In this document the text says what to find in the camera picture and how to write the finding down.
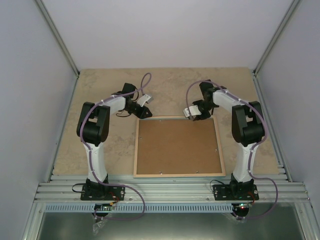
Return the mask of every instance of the enclosure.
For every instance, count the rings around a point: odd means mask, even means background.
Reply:
[[[2,239],[318,239],[319,8],[316,0],[3,1]],[[147,212],[95,229],[94,207],[110,201],[82,201],[72,191],[88,175],[76,133],[81,107],[126,82],[140,86],[147,72],[154,116],[183,115],[188,86],[199,80],[260,102],[270,134],[253,173],[278,187],[270,214],[237,221],[230,213],[240,201],[215,200],[210,181],[228,184],[237,155],[221,107],[214,116],[223,177],[134,177],[137,119],[113,115],[104,147],[109,181],[141,192]],[[199,97],[195,86],[190,103]],[[276,198],[271,181],[255,184],[249,216]],[[130,189],[121,204],[112,216],[130,218],[143,206]]]

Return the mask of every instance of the cork board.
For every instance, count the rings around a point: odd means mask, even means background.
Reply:
[[[134,177],[226,175],[215,117],[152,117],[138,120],[136,127]]]

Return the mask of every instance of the aluminum frame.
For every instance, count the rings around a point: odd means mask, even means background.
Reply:
[[[48,24],[48,27],[50,28],[53,37],[55,38],[55,40],[57,41],[59,47],[61,48],[67,62],[69,63],[70,67],[72,68],[74,74],[76,75],[76,77],[79,77],[79,70],[75,64],[75,61],[73,60],[73,58],[70,55],[69,50],[67,49],[67,46],[64,42],[64,40],[62,39],[54,21],[52,20],[44,2],[42,0],[33,0],[34,3],[36,4],[36,6],[38,7],[40,13],[42,14],[44,20],[46,21],[46,23]]]
[[[293,0],[289,9],[286,11],[281,23],[279,24],[277,30],[275,31],[273,37],[271,38],[271,41],[269,42],[267,48],[265,49],[262,57],[260,58],[258,64],[256,65],[255,69],[254,69],[254,73],[255,75],[257,75],[260,71],[260,69],[262,68],[262,66],[264,65],[267,57],[269,56],[269,54],[271,53],[271,51],[273,50],[275,44],[277,43],[279,37],[281,36],[281,34],[284,32],[284,30],[286,29],[286,26],[288,25],[289,21],[291,20],[291,18],[293,17],[294,13],[296,12],[299,4],[302,2],[302,0]]]
[[[268,126],[268,130],[269,130],[269,133],[270,133],[270,139],[271,139],[271,142],[272,142],[272,145],[273,145],[273,149],[274,149],[274,152],[275,152],[276,159],[278,160],[279,164],[283,165],[283,167],[285,169],[285,173],[286,173],[286,175],[288,177],[288,181],[292,182],[293,179],[292,179],[292,176],[291,176],[290,168],[289,168],[287,160],[284,158],[284,156],[282,154],[283,151],[282,151],[280,143],[278,141],[277,134],[275,132],[275,128],[274,128],[274,126],[272,124],[272,121],[271,121],[271,118],[270,118],[270,114],[269,114],[269,111],[268,111],[268,108],[267,108],[267,105],[266,105],[266,101],[264,99],[264,95],[263,95],[262,88],[260,86],[259,80],[255,76],[254,72],[251,72],[251,75],[252,75],[252,80],[253,80],[253,83],[254,83],[254,86],[255,86],[256,94],[257,94],[258,99],[259,99],[260,104],[261,104],[261,108],[262,108],[262,111],[263,111],[263,117],[264,117],[265,122],[266,122],[266,124]]]
[[[281,154],[281,148],[274,133],[272,123],[265,108],[263,93],[254,74],[252,75],[263,113],[269,128],[271,140],[277,154],[279,174],[257,175],[275,180],[279,188],[279,202],[294,203],[301,228],[306,239],[320,239],[319,226],[311,207],[310,198],[302,182],[291,182],[291,175],[286,161]],[[84,183],[86,175],[51,175],[48,182],[40,183],[35,195],[31,213],[25,228],[23,240],[37,239],[48,203],[83,203],[80,194],[74,193],[71,187],[75,183]],[[226,204],[241,203],[242,201],[215,201],[209,183],[212,179],[224,183],[230,181],[226,177],[186,177],[186,178],[133,178],[132,175],[110,175],[110,182],[123,183],[137,188],[148,203],[201,203],[201,204]],[[255,181],[260,195],[259,203],[273,203],[275,188],[270,181]],[[88,201],[87,203],[107,203],[108,201]],[[130,190],[126,191],[125,204],[141,203],[139,197]]]

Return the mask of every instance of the wooden frame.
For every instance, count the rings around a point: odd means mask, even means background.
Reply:
[[[135,132],[135,149],[134,149],[134,167],[133,167],[133,177],[135,178],[176,178],[176,177],[225,177],[226,176],[226,169],[225,163],[221,148],[220,142],[220,134],[219,128],[217,124],[217,118],[215,116],[211,117],[214,122],[214,129],[216,133],[216,141],[217,147],[219,151],[219,159],[221,164],[221,173],[184,173],[184,174],[137,174],[137,165],[138,165],[138,145],[139,145],[139,123],[140,121],[148,121],[148,120],[156,120],[156,119],[185,119],[184,116],[153,116],[148,119],[140,120],[137,119],[136,121],[136,132]]]

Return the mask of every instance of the beige stone tile floor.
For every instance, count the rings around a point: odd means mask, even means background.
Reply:
[[[152,73],[152,80],[145,88],[154,100],[148,105],[153,116],[181,116],[186,107],[186,90],[197,80],[211,79],[227,87],[233,94],[247,100],[258,100],[251,72],[248,68],[120,68],[84,69],[80,73],[65,129],[54,165],[55,175],[86,175],[86,151],[76,128],[84,102],[98,102],[120,91],[124,83],[139,87],[143,75]],[[202,99],[196,84],[189,92],[189,104]],[[231,115],[219,107],[214,110],[218,120],[221,147],[226,174],[236,165],[238,145],[231,134]],[[133,174],[137,118],[112,115],[109,135],[104,144],[104,161],[109,174]],[[255,157],[255,174],[278,174],[278,161],[270,139],[259,146]]]

